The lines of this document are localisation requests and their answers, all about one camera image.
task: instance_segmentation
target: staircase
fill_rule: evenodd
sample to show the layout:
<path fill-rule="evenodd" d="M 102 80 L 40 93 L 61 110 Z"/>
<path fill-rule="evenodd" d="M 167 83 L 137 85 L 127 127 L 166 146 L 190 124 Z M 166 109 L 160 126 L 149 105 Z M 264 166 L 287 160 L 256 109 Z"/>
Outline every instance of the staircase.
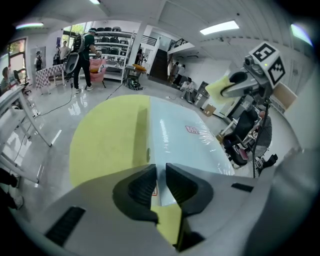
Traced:
<path fill-rule="evenodd" d="M 158 78 L 163 81 L 168 79 L 168 59 L 167 52 L 164 50 L 158 49 L 156 52 L 153 65 L 150 71 L 150 76 Z"/>

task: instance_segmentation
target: red stamp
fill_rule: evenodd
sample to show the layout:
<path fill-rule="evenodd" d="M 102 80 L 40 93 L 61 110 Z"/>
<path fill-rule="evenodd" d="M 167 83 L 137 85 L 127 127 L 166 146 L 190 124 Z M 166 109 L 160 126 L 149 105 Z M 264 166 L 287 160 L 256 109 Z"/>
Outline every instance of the red stamp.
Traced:
<path fill-rule="evenodd" d="M 191 134 L 200 134 L 199 131 L 192 126 L 185 126 L 186 130 Z"/>

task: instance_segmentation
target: white column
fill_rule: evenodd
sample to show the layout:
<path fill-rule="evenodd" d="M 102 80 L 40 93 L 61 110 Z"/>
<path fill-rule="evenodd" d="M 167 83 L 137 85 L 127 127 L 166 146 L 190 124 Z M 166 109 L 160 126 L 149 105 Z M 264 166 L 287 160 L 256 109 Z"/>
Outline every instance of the white column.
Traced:
<path fill-rule="evenodd" d="M 139 50 L 139 45 L 141 44 L 141 38 L 144 35 L 144 32 L 146 30 L 147 27 L 147 22 L 143 21 L 140 24 L 139 30 L 136 33 L 135 39 L 134 39 L 134 43 L 131 49 L 131 54 L 130 54 L 130 58 L 129 58 L 129 66 L 132 66 L 132 64 L 135 64 L 135 60 L 136 60 L 136 56 Z"/>

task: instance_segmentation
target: yellow table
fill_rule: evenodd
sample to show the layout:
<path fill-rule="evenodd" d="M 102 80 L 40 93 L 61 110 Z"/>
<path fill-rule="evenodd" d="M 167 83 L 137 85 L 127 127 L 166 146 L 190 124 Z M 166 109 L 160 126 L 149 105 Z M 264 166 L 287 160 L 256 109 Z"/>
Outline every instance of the yellow table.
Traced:
<path fill-rule="evenodd" d="M 123 95 L 92 109 L 78 125 L 70 145 L 69 171 L 76 187 L 94 178 L 147 162 L 150 97 Z M 159 217 L 158 230 L 175 244 L 181 210 L 177 204 L 151 210 Z"/>

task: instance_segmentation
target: white ceiling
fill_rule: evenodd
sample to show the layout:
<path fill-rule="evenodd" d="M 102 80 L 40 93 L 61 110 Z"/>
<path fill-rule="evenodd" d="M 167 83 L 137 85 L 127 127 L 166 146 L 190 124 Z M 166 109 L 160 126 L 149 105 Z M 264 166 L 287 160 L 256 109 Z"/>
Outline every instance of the white ceiling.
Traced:
<path fill-rule="evenodd" d="M 296 93 L 312 71 L 311 46 L 292 35 L 294 20 L 271 0 L 101 0 L 99 5 L 89 0 L 44 0 L 29 15 L 28 21 L 33 19 L 42 21 L 49 31 L 97 20 L 147 21 L 189 41 L 200 55 L 231 60 L 237 67 L 242 66 L 249 50 L 266 40 L 283 53 L 290 70 L 283 82 Z M 240 29 L 200 33 L 230 20 Z"/>

